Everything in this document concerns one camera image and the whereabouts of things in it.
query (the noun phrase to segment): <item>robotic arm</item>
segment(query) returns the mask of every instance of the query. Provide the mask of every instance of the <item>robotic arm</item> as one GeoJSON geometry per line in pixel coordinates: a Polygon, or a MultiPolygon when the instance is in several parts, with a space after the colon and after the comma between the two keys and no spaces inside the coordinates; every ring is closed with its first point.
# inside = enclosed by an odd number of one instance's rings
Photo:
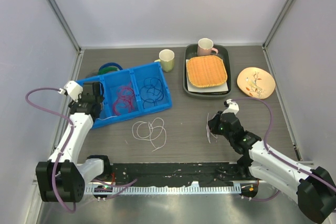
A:
{"type": "Polygon", "coordinates": [[[335,187],[329,173],[322,167],[311,169],[299,164],[269,145],[269,150],[266,150],[259,136],[245,131],[241,126],[236,117],[238,104],[227,100],[224,105],[227,109],[218,111],[208,121],[208,126],[213,134],[223,135],[235,152],[242,155],[237,161],[240,173],[273,185],[295,201],[309,219],[322,223],[336,208],[335,192],[300,170],[308,171],[335,187]]]}
{"type": "Polygon", "coordinates": [[[90,156],[84,164],[77,166],[84,139],[102,111],[104,89],[100,82],[86,82],[81,87],[76,82],[69,81],[59,93],[68,95],[72,99],[69,104],[69,118],[74,124],[73,133],[60,160],[56,162],[72,127],[68,124],[49,160],[37,164],[36,177],[42,200],[57,201],[51,182],[53,167],[57,165],[56,185],[60,197],[64,202],[79,202],[84,195],[85,184],[101,174],[110,174],[111,167],[107,156],[90,156]]]}

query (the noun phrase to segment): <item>black tray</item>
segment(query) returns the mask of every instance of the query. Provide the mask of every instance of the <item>black tray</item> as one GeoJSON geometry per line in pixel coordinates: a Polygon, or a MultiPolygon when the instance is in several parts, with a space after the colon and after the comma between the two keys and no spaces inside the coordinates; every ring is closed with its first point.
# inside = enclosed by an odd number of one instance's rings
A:
{"type": "Polygon", "coordinates": [[[214,48],[218,49],[217,56],[220,57],[223,62],[227,73],[227,87],[228,91],[225,92],[215,92],[215,93],[202,93],[202,92],[189,92],[187,86],[187,78],[186,78],[186,65],[185,60],[190,60],[193,57],[197,57],[197,44],[191,44],[187,46],[185,49],[185,58],[183,61],[183,89],[184,91],[190,95],[191,97],[203,98],[203,99],[216,99],[222,98],[227,96],[231,91],[231,70],[230,70],[230,60],[229,60],[229,53],[225,49],[225,47],[220,45],[214,45],[214,48]]]}

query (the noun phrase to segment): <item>pink mug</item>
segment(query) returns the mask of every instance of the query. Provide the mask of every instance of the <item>pink mug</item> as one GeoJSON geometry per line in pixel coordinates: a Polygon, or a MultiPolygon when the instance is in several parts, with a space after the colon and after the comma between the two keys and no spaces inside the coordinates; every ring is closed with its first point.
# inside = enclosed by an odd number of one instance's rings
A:
{"type": "Polygon", "coordinates": [[[197,56],[211,55],[212,51],[216,52],[216,55],[218,54],[218,50],[214,48],[212,40],[203,38],[198,41],[197,56]]]}

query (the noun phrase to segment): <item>mug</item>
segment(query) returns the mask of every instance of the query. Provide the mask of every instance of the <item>mug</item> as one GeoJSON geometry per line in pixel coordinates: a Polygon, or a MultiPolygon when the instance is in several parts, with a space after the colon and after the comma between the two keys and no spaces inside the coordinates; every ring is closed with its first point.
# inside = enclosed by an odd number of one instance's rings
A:
{"type": "Polygon", "coordinates": [[[174,68],[174,58],[175,54],[172,50],[164,49],[159,53],[159,59],[154,62],[159,62],[161,68],[165,72],[172,71],[174,68]]]}
{"type": "Polygon", "coordinates": [[[212,40],[203,38],[198,41],[197,56],[211,55],[212,51],[216,52],[216,55],[218,54],[218,50],[214,48],[212,40]]]}

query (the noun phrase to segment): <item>white wall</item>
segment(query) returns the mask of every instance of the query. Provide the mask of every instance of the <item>white wall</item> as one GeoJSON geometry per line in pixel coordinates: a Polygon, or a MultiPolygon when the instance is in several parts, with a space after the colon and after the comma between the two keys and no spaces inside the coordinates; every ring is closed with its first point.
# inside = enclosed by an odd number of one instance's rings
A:
{"type": "Polygon", "coordinates": [[[264,42],[286,0],[56,0],[88,47],[264,42]]]}
{"type": "Polygon", "coordinates": [[[336,1],[296,0],[269,46],[300,152],[336,180],[336,1]]]}
{"type": "MultiPolygon", "coordinates": [[[[58,122],[25,94],[63,86],[76,52],[46,0],[0,0],[0,8],[0,222],[22,224],[35,166],[48,158],[58,122]]],[[[54,110],[62,101],[48,91],[31,99],[54,110]]]]}

